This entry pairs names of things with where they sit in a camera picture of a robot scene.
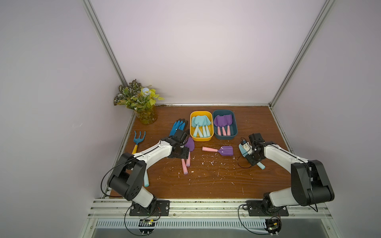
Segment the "teal plastic storage box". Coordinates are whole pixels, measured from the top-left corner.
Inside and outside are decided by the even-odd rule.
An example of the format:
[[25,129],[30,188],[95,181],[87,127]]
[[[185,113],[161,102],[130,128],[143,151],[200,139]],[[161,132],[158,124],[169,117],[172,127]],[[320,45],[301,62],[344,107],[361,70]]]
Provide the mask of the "teal plastic storage box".
[[[231,135],[230,136],[223,136],[222,134],[222,128],[221,128],[221,136],[219,136],[217,134],[217,127],[214,125],[213,121],[214,121],[214,118],[219,115],[219,116],[225,116],[225,115],[228,115],[228,114],[231,114],[232,115],[232,118],[233,118],[233,123],[231,124],[230,128],[231,128]],[[230,110],[215,110],[212,114],[212,118],[213,118],[213,128],[215,130],[215,137],[217,139],[220,139],[220,140],[232,140],[234,139],[234,137],[238,134],[238,128],[237,128],[237,123],[236,123],[236,118],[235,118],[235,114],[233,113],[233,111],[230,111]]]

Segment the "purple square shovel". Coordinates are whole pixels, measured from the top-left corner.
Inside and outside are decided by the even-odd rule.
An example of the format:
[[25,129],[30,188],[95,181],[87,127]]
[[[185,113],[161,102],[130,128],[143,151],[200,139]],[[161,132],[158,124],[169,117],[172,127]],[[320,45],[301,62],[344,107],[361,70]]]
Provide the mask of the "purple square shovel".
[[230,126],[233,123],[232,115],[231,114],[225,115],[225,121],[226,121],[226,125],[227,125],[227,136],[230,136],[231,135]]
[[182,159],[181,162],[182,162],[183,174],[187,175],[188,174],[188,168],[187,168],[185,159]]
[[222,128],[222,134],[223,134],[223,136],[227,136],[227,132],[225,130],[225,126],[226,126],[226,118],[225,118],[225,116],[220,116],[219,117],[219,124],[220,124],[220,127]]
[[234,154],[234,150],[232,146],[221,146],[219,149],[210,148],[210,147],[202,147],[202,151],[216,152],[222,156],[233,156]]

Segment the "teal shovel sideways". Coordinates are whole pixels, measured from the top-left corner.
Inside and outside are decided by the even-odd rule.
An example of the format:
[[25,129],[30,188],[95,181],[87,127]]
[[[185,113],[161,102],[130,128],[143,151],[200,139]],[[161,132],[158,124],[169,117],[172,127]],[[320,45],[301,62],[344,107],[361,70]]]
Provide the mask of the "teal shovel sideways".
[[207,135],[208,137],[210,137],[210,136],[211,136],[211,133],[210,133],[210,130],[209,130],[209,127],[208,127],[208,126],[210,126],[211,122],[210,122],[208,116],[204,116],[204,119],[205,119],[205,123],[204,123],[204,124],[205,124],[205,126],[206,126],[206,135]]

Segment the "yellow plastic storage box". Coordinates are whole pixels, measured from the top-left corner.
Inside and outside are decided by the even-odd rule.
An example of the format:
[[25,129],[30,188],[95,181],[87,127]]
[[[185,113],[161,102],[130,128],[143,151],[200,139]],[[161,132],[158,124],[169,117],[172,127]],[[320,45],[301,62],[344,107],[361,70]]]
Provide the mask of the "yellow plastic storage box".
[[[196,116],[208,116],[208,118],[209,118],[209,120],[211,122],[210,126],[208,126],[209,130],[210,130],[210,133],[211,133],[210,137],[208,137],[207,135],[206,135],[206,137],[198,137],[198,136],[194,137],[193,136],[193,132],[194,132],[195,128],[193,128],[192,125],[191,125],[191,118],[192,117],[196,117]],[[213,128],[212,120],[213,120],[212,114],[209,111],[194,111],[194,112],[192,112],[190,114],[190,135],[191,135],[191,137],[193,138],[194,141],[205,142],[205,141],[210,141],[212,139],[212,137],[214,136],[214,133],[215,133],[215,130]]]

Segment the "purple pointed shovel top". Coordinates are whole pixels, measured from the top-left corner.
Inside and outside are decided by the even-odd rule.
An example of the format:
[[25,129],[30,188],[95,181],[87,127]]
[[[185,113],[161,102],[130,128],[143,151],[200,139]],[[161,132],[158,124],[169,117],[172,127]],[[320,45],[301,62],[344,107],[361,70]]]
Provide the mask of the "purple pointed shovel top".
[[218,134],[219,136],[221,136],[221,127],[219,126],[219,118],[220,118],[220,116],[217,115],[217,116],[214,118],[213,123],[214,123],[214,125],[217,127],[217,134]]

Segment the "purple pointed shovel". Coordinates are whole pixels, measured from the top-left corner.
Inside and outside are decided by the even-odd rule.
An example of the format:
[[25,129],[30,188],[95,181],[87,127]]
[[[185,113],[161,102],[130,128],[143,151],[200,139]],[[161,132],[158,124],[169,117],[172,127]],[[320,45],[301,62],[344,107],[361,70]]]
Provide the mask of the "purple pointed shovel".
[[214,125],[217,127],[217,134],[218,134],[219,136],[221,136],[221,127],[219,126],[219,118],[220,118],[220,116],[217,115],[217,116],[214,118],[213,123],[214,123]]
[[186,166],[189,167],[191,165],[191,152],[194,150],[195,148],[195,144],[194,144],[194,140],[192,137],[189,137],[188,138],[188,141],[187,143],[185,144],[185,147],[187,147],[189,149],[189,154],[188,154],[188,158],[186,160]]

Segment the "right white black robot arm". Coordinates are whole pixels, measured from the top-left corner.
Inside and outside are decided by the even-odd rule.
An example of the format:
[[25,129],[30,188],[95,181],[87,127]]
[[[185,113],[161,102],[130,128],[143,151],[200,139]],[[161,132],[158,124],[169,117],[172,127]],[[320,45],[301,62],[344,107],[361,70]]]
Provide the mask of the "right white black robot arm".
[[269,159],[291,175],[289,188],[264,194],[263,208],[312,206],[334,200],[334,191],[322,162],[301,158],[272,141],[266,142],[259,133],[251,134],[249,141],[240,145],[243,156],[252,166],[265,169],[262,161]]

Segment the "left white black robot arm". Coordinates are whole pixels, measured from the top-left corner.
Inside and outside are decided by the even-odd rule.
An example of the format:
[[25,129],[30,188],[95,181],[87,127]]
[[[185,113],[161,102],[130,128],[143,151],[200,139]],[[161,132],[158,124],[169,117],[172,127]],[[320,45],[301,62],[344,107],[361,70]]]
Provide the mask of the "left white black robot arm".
[[189,149],[185,147],[188,137],[188,133],[178,129],[174,135],[161,139],[142,152],[123,154],[111,171],[107,185],[147,213],[153,213],[157,198],[144,188],[146,170],[163,158],[186,159],[189,154]]

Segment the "purple pointed shovel lower left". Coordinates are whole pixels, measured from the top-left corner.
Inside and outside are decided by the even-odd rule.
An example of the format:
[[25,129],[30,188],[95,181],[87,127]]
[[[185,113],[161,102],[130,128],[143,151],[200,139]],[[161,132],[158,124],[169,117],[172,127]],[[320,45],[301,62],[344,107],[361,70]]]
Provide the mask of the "purple pointed shovel lower left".
[[194,144],[194,140],[192,137],[189,137],[188,138],[188,141],[187,143],[185,144],[185,147],[187,147],[189,149],[189,154],[188,154],[188,158],[186,160],[186,166],[189,167],[191,165],[191,152],[194,150],[195,148],[195,144]]

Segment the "blue grey gardening glove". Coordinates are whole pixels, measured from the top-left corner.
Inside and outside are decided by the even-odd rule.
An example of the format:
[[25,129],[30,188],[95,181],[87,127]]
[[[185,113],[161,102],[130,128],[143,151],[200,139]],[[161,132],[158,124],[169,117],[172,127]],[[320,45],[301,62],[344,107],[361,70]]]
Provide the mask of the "blue grey gardening glove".
[[177,131],[178,129],[180,129],[180,130],[184,130],[185,127],[187,126],[187,124],[188,124],[188,121],[186,121],[185,119],[178,119],[178,120],[173,124],[172,129],[171,129],[169,135],[170,135],[170,136],[175,135],[175,133],[176,133],[176,131]]

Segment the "artificial plant in glass vase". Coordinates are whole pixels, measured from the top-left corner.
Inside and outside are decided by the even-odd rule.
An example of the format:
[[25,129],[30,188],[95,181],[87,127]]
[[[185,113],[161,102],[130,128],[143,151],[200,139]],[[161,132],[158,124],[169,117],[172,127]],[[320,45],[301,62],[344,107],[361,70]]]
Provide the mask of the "artificial plant in glass vase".
[[127,86],[120,85],[119,93],[114,98],[114,106],[124,106],[134,111],[136,117],[144,125],[153,124],[157,120],[155,105],[164,100],[150,86],[144,87],[136,79]]

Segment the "small circuit board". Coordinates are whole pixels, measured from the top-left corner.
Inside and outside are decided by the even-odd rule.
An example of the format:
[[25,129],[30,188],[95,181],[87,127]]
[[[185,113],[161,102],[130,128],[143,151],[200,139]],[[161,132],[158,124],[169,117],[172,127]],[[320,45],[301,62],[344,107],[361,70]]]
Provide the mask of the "small circuit board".
[[270,219],[265,219],[265,230],[271,235],[279,235],[282,229],[282,222],[280,217],[271,217]]
[[156,220],[141,219],[139,221],[138,229],[142,236],[148,236],[155,230]]

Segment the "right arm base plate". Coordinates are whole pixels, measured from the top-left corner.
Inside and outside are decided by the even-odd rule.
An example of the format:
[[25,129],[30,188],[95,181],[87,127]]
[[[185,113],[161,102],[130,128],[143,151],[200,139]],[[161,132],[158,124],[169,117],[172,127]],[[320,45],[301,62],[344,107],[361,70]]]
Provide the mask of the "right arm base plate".
[[258,216],[258,217],[273,217],[289,216],[289,212],[285,206],[276,207],[267,200],[248,200],[244,205],[244,209],[249,212],[249,216]]

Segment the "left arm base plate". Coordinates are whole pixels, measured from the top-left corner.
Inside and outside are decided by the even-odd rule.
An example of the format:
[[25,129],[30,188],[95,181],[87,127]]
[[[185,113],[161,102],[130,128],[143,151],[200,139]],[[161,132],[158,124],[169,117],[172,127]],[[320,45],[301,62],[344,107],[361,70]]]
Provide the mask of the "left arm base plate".
[[133,202],[129,211],[130,216],[168,216],[170,208],[169,200],[153,200],[148,207]]

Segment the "aluminium front rail frame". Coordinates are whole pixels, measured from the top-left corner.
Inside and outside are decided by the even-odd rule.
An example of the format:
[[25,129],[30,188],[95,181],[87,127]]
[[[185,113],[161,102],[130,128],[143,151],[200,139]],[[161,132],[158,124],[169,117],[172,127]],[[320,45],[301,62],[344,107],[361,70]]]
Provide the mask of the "aluminium front rail frame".
[[[278,237],[287,230],[308,236],[340,238],[342,235],[326,205],[319,204],[317,211],[310,207],[288,206],[289,216],[280,217],[282,229],[271,236],[266,230],[265,219],[271,217],[249,216],[244,209],[249,199],[169,199],[168,216],[130,216],[131,202],[121,199],[95,199],[80,233],[81,238],[92,238],[96,230],[120,229],[129,237],[148,238],[160,231],[227,230],[243,231],[245,235]],[[142,236],[138,229],[141,219],[156,220],[155,230]]]

